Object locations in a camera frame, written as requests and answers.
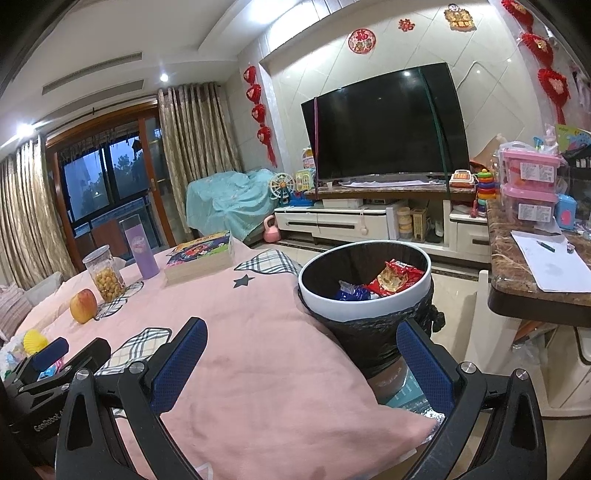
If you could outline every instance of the black tv screen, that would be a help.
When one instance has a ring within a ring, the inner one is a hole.
[[[301,108],[321,180],[444,173],[436,120],[447,172],[469,168],[462,111],[447,63],[353,83],[319,96],[317,105],[318,152],[314,100]]]

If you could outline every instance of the thick book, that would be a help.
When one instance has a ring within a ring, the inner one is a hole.
[[[232,237],[229,231],[214,233],[177,245],[164,267],[172,285],[211,275],[232,266]]]

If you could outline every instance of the red snack wrapper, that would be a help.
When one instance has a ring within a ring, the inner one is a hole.
[[[424,274],[424,271],[412,265],[392,260],[386,262],[386,268],[367,285],[367,288],[381,297],[388,297],[412,287]]]

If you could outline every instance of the black star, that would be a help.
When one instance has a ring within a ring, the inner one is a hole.
[[[238,280],[234,280],[234,288],[236,287],[247,287],[248,286],[248,282],[251,281],[252,279],[254,279],[254,277],[249,277],[248,275],[244,275],[242,278],[239,278]]]

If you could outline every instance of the kettlebell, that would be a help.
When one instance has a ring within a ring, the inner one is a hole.
[[[263,239],[268,244],[274,244],[281,240],[281,232],[279,231],[279,227],[275,222],[275,215],[269,215],[262,221],[263,227],[265,231],[262,234]]]

